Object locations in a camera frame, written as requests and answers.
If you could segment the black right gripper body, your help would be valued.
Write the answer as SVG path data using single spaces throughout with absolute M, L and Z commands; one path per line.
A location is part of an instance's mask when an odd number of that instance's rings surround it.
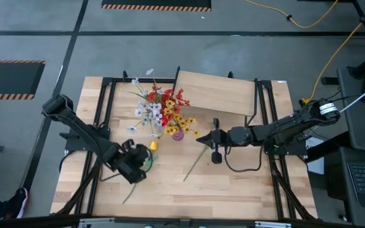
M 218 118 L 213 119 L 214 130 L 212 131 L 212 162 L 222 163 L 222 154 L 219 148 L 224 148 L 224 155 L 227 156 L 231 152 L 230 138 L 227 132 L 219 128 L 220 123 Z

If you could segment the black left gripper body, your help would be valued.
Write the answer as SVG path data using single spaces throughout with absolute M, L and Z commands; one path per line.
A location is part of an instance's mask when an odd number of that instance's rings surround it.
M 122 144 L 123 153 L 118 161 L 119 173 L 130 183 L 135 184 L 146 178 L 141 167 L 146 159 L 151 159 L 151 151 L 144 144 L 134 144 L 132 139 Z

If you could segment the peach white artificial tulip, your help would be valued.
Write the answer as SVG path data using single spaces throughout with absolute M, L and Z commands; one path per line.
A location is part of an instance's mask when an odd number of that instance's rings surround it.
M 195 162 L 192 164 L 192 166 L 190 167 L 188 173 L 186 174 L 185 178 L 183 179 L 183 182 L 185 182 L 186 179 L 189 177 L 189 175 L 192 173 L 192 171 L 195 168 L 196 164 L 199 162 L 199 160 L 201 159 L 201 157 L 203 156 L 203 154 L 206 152 L 206 150 L 208 150 L 208 146 L 205 146 L 203 148 L 202 152 L 198 155 L 198 157 L 196 158 Z

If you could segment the yellow artificial tulip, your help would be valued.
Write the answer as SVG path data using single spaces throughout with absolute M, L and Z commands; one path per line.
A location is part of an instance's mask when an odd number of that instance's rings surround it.
M 155 160 L 155 157 L 153 156 L 153 152 L 154 151 L 156 151 L 157 150 L 157 148 L 158 148 L 158 145 L 157 145 L 157 142 L 156 141 L 152 141 L 151 143 L 150 143 L 150 147 L 149 147 L 149 150 L 150 150 L 150 152 L 149 152 L 149 158 L 147 159 L 147 161 L 146 161 L 146 163 L 144 164 L 144 171 L 145 171 L 145 173 L 147 174 L 150 170 L 151 170 L 151 168 L 152 168 L 152 166 L 153 166 L 153 163 L 154 163 L 154 160 Z M 123 200 L 123 204 L 125 204 L 126 203 L 126 201 L 131 197 L 131 195 L 133 194 L 133 192 L 134 192 L 134 190 L 135 190 L 135 188 L 136 188 L 136 186 L 137 186 L 137 184 L 134 184 L 133 185 L 133 187 L 132 187 L 132 189 L 131 189 L 131 191 L 129 192 L 129 194 L 126 196 L 126 198 Z

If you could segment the yellow artificial flower bunch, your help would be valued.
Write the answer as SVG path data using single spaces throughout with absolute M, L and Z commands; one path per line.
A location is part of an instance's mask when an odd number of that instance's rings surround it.
M 189 100 L 166 100 L 165 107 L 162 109 L 162 117 L 167 117 L 169 121 L 164 127 L 163 133 L 172 137 L 179 129 L 182 129 L 184 135 L 193 134 L 195 137 L 199 137 L 200 131 L 193 128 L 196 118 L 185 117 L 182 112 L 183 106 L 190 106 Z

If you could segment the white artificial flower bunch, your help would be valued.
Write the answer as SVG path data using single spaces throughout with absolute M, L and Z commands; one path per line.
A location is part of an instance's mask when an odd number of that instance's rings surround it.
M 152 82 L 153 82 L 153 84 L 156 83 L 156 85 L 158 86 L 158 83 L 155 79 L 153 79 Z M 131 84 L 138 89 L 138 92 L 131 92 L 131 94 L 134 94 L 139 98 L 138 103 L 137 103 L 137 108 L 134 111 L 134 116 L 138 117 L 140 119 L 140 121 L 135 126 L 128 127 L 127 128 L 128 131 L 129 132 L 137 131 L 137 127 L 139 125 L 142 125 L 143 127 L 149 126 L 150 130 L 151 130 L 150 136 L 153 138 L 160 139 L 162 134 L 160 134 L 160 135 L 154 134 L 153 124 L 155 122 L 155 119 L 152 117 L 151 111 L 147 109 L 148 102 L 146 100 L 146 96 L 148 95 L 149 92 L 151 92 L 153 90 L 152 87 L 151 87 L 150 91 L 145 89 L 142 86 L 142 84 L 140 83 L 138 78 L 133 78 L 131 80 Z

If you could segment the red artificial flower bunch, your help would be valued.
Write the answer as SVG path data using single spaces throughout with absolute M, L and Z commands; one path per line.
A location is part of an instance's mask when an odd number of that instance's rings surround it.
M 162 109 L 165 107 L 166 100 L 172 99 L 175 101 L 178 99 L 184 99 L 184 89 L 179 89 L 177 92 L 173 89 L 166 89 L 165 91 L 162 91 L 161 87 L 158 87 L 156 83 L 153 84 L 152 89 L 153 90 L 146 96 L 146 100 L 148 102 L 147 109 L 151 111 L 152 117 L 155 121 L 161 122 Z

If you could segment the wooden shelf riser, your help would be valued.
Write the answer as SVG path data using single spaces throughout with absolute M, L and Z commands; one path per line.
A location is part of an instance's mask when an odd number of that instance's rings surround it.
M 246 116 L 251 124 L 262 122 L 259 81 L 233 79 L 204 73 L 179 71 L 176 91 L 191 108 Z

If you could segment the white paper sheet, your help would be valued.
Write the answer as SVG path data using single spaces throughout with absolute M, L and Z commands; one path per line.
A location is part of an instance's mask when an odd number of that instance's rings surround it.
M 315 137 L 311 137 L 306 140 L 306 148 L 309 149 L 311 147 L 317 146 L 324 141 Z M 313 172 L 315 174 L 324 175 L 324 158 L 320 158 L 315 161 L 310 161 L 307 163 L 308 171 Z

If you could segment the person's foot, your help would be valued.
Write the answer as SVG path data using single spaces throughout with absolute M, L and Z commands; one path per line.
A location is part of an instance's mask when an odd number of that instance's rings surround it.
M 29 198 L 29 192 L 21 187 L 16 190 L 15 195 L 8 201 L 5 219 L 20 219 L 23 217 L 25 206 Z

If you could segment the dark grey desk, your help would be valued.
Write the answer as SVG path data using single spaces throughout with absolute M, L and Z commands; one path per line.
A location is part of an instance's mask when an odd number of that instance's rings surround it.
M 340 83 L 343 105 L 346 107 L 363 94 L 362 86 L 364 81 L 350 76 L 347 68 L 339 68 L 337 76 Z M 365 102 L 361 100 L 356 101 L 343 114 L 347 121 L 351 146 L 365 151 Z
M 365 226 L 365 208 L 357 201 L 347 168 L 349 162 L 365 162 L 365 151 L 341 147 L 325 157 L 326 188 L 329 197 L 344 202 L 347 221 Z

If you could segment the black mat hazard stripes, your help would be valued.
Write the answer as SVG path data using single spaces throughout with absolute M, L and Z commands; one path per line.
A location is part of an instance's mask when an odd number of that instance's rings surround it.
M 34 99 L 44 60 L 0 60 L 0 100 Z

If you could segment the black aluminium table frame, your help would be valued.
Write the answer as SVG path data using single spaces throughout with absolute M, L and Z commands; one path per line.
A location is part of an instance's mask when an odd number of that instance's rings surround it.
M 155 79 L 162 89 L 176 89 L 180 70 L 169 78 Z M 258 147 L 234 148 L 227 160 L 213 164 L 208 149 L 183 182 L 190 167 L 204 145 L 193 134 L 181 141 L 162 134 L 160 139 L 150 136 L 149 126 L 139 125 L 134 116 L 139 98 L 131 94 L 138 89 L 131 84 L 131 76 L 118 78 L 86 77 L 81 93 L 75 99 L 77 115 L 86 123 L 102 126 L 110 131 L 112 141 L 122 143 L 133 139 L 136 143 L 158 143 L 154 163 L 147 178 L 137 184 L 131 197 L 123 200 L 133 185 L 123 177 L 103 168 L 86 188 L 77 202 L 75 213 L 97 217 L 133 217 L 156 219 L 224 219 L 276 220 L 299 218 L 284 191 L 273 179 L 271 164 L 276 163 L 290 183 L 297 198 L 311 214 L 316 213 L 311 185 L 305 163 L 296 156 L 274 158 L 260 152 Z M 142 78 L 142 86 L 150 90 L 153 79 Z M 292 112 L 288 85 L 285 81 L 259 80 L 261 123 L 269 124 Z M 223 130 L 243 125 L 246 116 L 185 106 L 185 117 L 196 118 L 194 128 L 201 135 L 209 133 L 213 119 L 218 118 Z

